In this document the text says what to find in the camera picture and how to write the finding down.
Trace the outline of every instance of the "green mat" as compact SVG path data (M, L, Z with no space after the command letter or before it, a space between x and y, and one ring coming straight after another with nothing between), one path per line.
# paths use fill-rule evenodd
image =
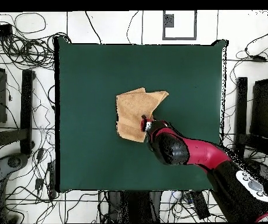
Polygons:
M183 135L220 142L222 49L214 45L68 44L59 38L60 190L203 190L196 166L160 164L116 132L116 95L169 96L155 110Z

